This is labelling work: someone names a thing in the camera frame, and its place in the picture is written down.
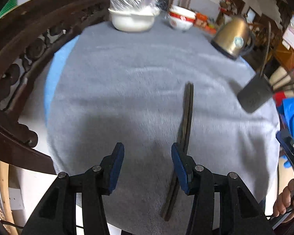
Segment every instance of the red and white bowl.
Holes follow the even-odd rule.
[[[196,13],[179,6],[172,5],[168,18],[172,28],[186,31],[194,25]]]

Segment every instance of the human hand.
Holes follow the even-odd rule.
[[[286,208],[291,205],[291,191],[294,190],[294,179],[292,179],[288,186],[284,188],[283,192],[279,194],[276,202],[273,205],[273,216],[278,217],[280,214],[283,215],[286,212]],[[294,210],[292,213],[283,221],[286,223],[294,218]]]

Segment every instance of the white bowl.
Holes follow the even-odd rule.
[[[175,12],[177,14],[183,15],[188,18],[196,19],[196,13],[193,11],[190,11],[188,9],[184,9],[182,7],[172,5],[170,8],[170,11]]]
[[[196,13],[179,6],[172,5],[168,18],[172,28],[187,31],[194,25]]]
[[[111,15],[111,21],[113,26],[124,32],[141,32],[152,28],[154,25],[154,18],[159,15],[159,11],[149,14],[133,14],[125,11],[114,11],[108,9]]]
[[[171,16],[169,16],[169,23],[173,29],[177,29],[181,31],[187,31],[194,25],[194,23],[183,21],[181,19],[171,17]]]

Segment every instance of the window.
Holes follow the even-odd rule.
[[[251,7],[249,7],[247,11],[247,22],[252,23],[255,19],[255,16],[256,16],[256,12]]]

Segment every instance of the kettle handle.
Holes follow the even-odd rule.
[[[255,42],[256,42],[256,37],[255,35],[252,33],[252,31],[249,29],[249,36],[250,36],[250,44],[243,49],[240,52],[240,56],[246,55],[247,53],[249,53],[255,46]]]

